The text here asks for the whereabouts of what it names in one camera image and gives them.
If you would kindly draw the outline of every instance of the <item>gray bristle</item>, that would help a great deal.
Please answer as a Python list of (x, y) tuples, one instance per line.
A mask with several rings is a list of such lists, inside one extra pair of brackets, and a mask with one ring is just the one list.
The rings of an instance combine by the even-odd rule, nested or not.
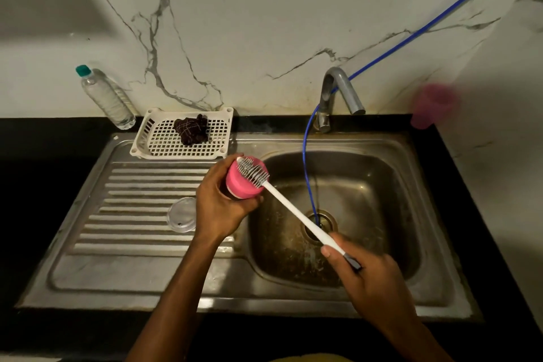
[(239, 157), (236, 161), (241, 175), (257, 188), (260, 188), (270, 177), (260, 165), (254, 165), (251, 159)]

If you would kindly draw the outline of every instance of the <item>stainless steel sink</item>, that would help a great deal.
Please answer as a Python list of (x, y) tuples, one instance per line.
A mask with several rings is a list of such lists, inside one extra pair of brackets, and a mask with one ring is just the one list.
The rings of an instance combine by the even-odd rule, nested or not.
[[(176, 199), (194, 195), (212, 165), (130, 156), (133, 134), (106, 146), (20, 306), (152, 309), (193, 233), (166, 225)], [(301, 135), (237, 134), (230, 151), (266, 162), (270, 182), (312, 215)], [(417, 313), (469, 318), (476, 307), (455, 267), (417, 158), (401, 134), (317, 134), (308, 167), (323, 228), (398, 262)], [(200, 311), (356, 316), (320, 244), (270, 194), (219, 247)]]

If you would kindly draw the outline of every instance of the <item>dish rack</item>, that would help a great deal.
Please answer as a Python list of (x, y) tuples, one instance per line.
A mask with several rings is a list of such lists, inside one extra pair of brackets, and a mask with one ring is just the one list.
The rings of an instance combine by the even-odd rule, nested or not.
[[(186, 146), (173, 129), (177, 119), (207, 117), (208, 141)], [(149, 109), (145, 113), (130, 154), (150, 160), (213, 160), (225, 158), (232, 127), (233, 108), (221, 111), (162, 111)]]

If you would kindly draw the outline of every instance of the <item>pink tumbler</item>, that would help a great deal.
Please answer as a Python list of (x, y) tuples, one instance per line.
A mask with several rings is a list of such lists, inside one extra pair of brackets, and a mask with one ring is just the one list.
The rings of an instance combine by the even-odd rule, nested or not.
[[(260, 165), (266, 172), (268, 171), (264, 162), (260, 159), (254, 158), (253, 156), (244, 156), (244, 158), (253, 160), (254, 165)], [(264, 187), (257, 188), (250, 181), (245, 179), (237, 167), (237, 161), (234, 160), (234, 163), (232, 163), (227, 173), (227, 189), (232, 196), (238, 199), (250, 199), (259, 195), (264, 190)]]
[(413, 101), (411, 126), (427, 129), (444, 120), (459, 102), (458, 93), (446, 84), (430, 83), (420, 89)]

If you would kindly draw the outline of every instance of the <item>forearm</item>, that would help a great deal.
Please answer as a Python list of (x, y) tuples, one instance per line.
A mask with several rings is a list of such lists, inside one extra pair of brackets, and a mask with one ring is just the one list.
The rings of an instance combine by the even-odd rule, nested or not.
[(218, 242), (195, 238), (162, 294), (127, 362), (180, 361)]
[(453, 362), (428, 328), (420, 322), (402, 331), (385, 333), (385, 336), (411, 362)]

